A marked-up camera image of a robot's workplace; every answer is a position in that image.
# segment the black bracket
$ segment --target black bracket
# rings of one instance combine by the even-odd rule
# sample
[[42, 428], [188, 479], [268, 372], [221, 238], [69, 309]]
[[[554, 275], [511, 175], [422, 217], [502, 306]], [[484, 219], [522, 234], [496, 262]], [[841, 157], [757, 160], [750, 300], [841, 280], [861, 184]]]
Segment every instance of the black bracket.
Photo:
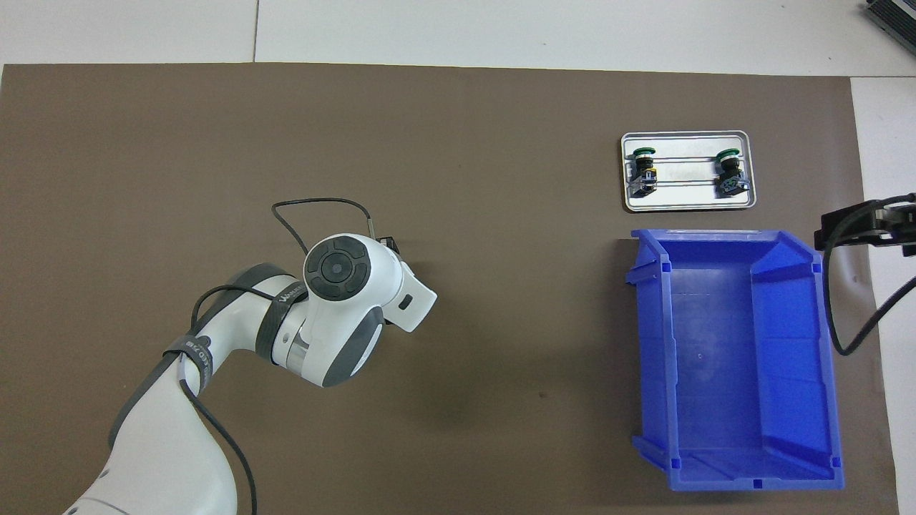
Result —
[[[821, 215], [821, 229], [814, 233], [814, 248], [823, 250], [839, 223], [870, 202], [858, 203]], [[837, 240], [841, 245], [902, 246], [903, 256], [916, 256], [916, 203], [877, 208], [855, 220]]]

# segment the circular button panel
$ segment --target circular button panel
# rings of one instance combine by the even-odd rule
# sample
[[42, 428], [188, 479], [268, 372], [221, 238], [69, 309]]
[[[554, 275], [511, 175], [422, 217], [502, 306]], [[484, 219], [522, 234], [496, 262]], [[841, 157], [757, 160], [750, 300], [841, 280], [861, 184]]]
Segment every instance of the circular button panel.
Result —
[[345, 301], [369, 280], [369, 254], [356, 238], [337, 236], [311, 250], [305, 259], [305, 281], [326, 301]]

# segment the black cable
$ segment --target black cable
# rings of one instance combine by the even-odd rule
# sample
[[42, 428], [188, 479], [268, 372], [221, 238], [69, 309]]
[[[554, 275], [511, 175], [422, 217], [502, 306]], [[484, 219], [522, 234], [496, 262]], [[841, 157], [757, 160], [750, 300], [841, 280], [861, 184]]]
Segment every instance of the black cable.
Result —
[[916, 277], [910, 279], [910, 281], [904, 284], [902, 288], [895, 291], [894, 294], [890, 296], [890, 298], [884, 301], [884, 303], [881, 304], [881, 307], [878, 308], [878, 310], [875, 311], [873, 315], [871, 315], [871, 318], [868, 319], [868, 322], [862, 326], [862, 329], [858, 332], [858, 334], [856, 334], [856, 337], [853, 339], [852, 343], [849, 344], [848, 347], [843, 347], [840, 345], [840, 339], [836, 335], [833, 307], [830, 302], [830, 256], [834, 253], [834, 247], [836, 247], [836, 244], [839, 242], [840, 238], [843, 237], [846, 229], [848, 229], [850, 225], [854, 224], [859, 218], [862, 218], [866, 214], [869, 214], [877, 209], [882, 209], [893, 203], [904, 202], [916, 202], [916, 193], [888, 197], [887, 199], [867, 203], [866, 205], [843, 217], [839, 224], [837, 224], [834, 228], [834, 231], [827, 238], [827, 241], [824, 243], [823, 302], [827, 311], [827, 326], [830, 329], [830, 339], [834, 344], [834, 349], [836, 349], [836, 352], [839, 353], [840, 356], [849, 356], [854, 353], [860, 345], [862, 345], [862, 342], [865, 341], [866, 336], [868, 336], [871, 330], [874, 329], [876, 325], [878, 325], [878, 321], [881, 320], [881, 317], [890, 311], [890, 308], [894, 307], [894, 304], [896, 304], [901, 298], [903, 298], [904, 295], [909, 293], [913, 287], [916, 286]]
[[305, 243], [302, 242], [302, 238], [299, 237], [299, 233], [296, 232], [296, 229], [293, 229], [292, 225], [290, 225], [289, 222], [286, 221], [286, 218], [283, 218], [283, 216], [281, 216], [280, 213], [277, 211], [278, 207], [282, 207], [284, 205], [295, 205], [295, 204], [300, 204], [300, 203], [348, 203], [352, 206], [358, 207], [360, 211], [362, 211], [363, 214], [365, 214], [365, 220], [369, 225], [369, 236], [372, 239], [376, 239], [376, 229], [372, 225], [372, 215], [369, 214], [369, 211], [365, 207], [363, 207], [361, 203], [356, 203], [354, 201], [351, 201], [350, 199], [345, 199], [341, 197], [315, 197], [315, 198], [309, 198], [309, 199], [296, 199], [292, 201], [283, 201], [283, 202], [275, 203], [274, 205], [270, 206], [270, 212], [274, 214], [274, 218], [276, 218], [281, 224], [283, 224], [284, 227], [286, 227], [286, 229], [289, 231], [292, 237], [296, 238], [296, 243], [299, 244], [299, 247], [302, 249], [303, 254], [309, 254], [309, 248], [306, 247]]
[[203, 302], [206, 301], [207, 298], [209, 298], [214, 293], [217, 293], [219, 291], [227, 291], [227, 290], [239, 290], [239, 291], [244, 291], [246, 293], [254, 293], [258, 297], [261, 297], [262, 299], [267, 299], [268, 301], [274, 300], [273, 295], [268, 295], [267, 293], [264, 293], [263, 291], [255, 290], [254, 288], [248, 288], [247, 286], [239, 286], [237, 284], [224, 284], [221, 286], [217, 286], [216, 288], [210, 288], [203, 295], [201, 295], [200, 299], [198, 299], [196, 303], [194, 303], [194, 309], [193, 311], [191, 311], [191, 329], [192, 331], [194, 327], [197, 325], [197, 318], [198, 318], [198, 314], [201, 311], [201, 304], [203, 304]]
[[248, 489], [251, 492], [251, 515], [257, 515], [257, 491], [255, 489], [255, 475], [251, 472], [251, 467], [248, 466], [248, 460], [245, 458], [245, 453], [242, 452], [242, 448], [233, 440], [233, 437], [230, 436], [229, 432], [225, 430], [222, 424], [216, 420], [216, 417], [207, 410], [206, 406], [201, 404], [201, 400], [191, 392], [191, 388], [188, 387], [188, 382], [182, 379], [180, 381], [181, 391], [184, 392], [184, 396], [188, 398], [188, 401], [194, 406], [194, 409], [200, 413], [203, 418], [213, 426], [213, 428], [218, 432], [225, 441], [232, 447], [232, 450], [235, 451], [235, 455], [238, 456], [238, 461], [242, 462], [242, 468], [245, 469], [245, 477], [248, 479]]

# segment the black control button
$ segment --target black control button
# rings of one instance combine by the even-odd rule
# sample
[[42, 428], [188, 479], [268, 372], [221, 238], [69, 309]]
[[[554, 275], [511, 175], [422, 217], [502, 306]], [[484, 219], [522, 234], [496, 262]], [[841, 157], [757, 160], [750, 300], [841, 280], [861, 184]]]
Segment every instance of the black control button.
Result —
[[369, 267], [366, 263], [356, 263], [353, 269], [353, 277], [346, 283], [346, 292], [355, 295], [358, 293], [368, 279]]
[[309, 258], [305, 261], [305, 271], [307, 272], [317, 272], [318, 267], [322, 262], [322, 258], [330, 252], [331, 249], [328, 248], [327, 243], [322, 243], [317, 247], [313, 248], [309, 253]]
[[404, 300], [401, 301], [400, 304], [398, 304], [398, 309], [400, 309], [401, 311], [406, 310], [407, 307], [410, 306], [410, 303], [411, 303], [412, 301], [413, 301], [413, 295], [410, 295], [410, 294], [408, 293], [407, 295], [404, 296]]
[[360, 243], [356, 238], [350, 236], [338, 236], [334, 240], [334, 248], [342, 250], [350, 255], [353, 259], [359, 259], [365, 256], [365, 245]]
[[311, 278], [309, 281], [309, 286], [311, 286], [311, 289], [315, 292], [315, 294], [329, 301], [335, 301], [341, 296], [340, 287], [324, 280], [324, 278], [321, 276], [315, 276]]
[[322, 276], [330, 282], [344, 282], [353, 271], [353, 261], [343, 252], [332, 252], [322, 262]]

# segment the robot end effector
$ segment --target robot end effector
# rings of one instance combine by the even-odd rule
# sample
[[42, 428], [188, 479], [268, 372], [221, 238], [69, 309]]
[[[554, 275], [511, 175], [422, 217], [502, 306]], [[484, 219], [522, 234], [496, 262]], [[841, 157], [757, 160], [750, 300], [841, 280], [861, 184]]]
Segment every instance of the robot end effector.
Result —
[[[323, 239], [306, 256], [302, 275], [304, 284], [289, 284], [268, 308], [264, 323], [275, 321], [267, 331], [272, 337], [264, 337], [262, 323], [256, 351], [321, 387], [359, 371], [385, 321], [412, 332], [436, 301], [398, 254], [366, 236]], [[287, 302], [285, 315], [272, 313], [284, 295], [298, 299]]]

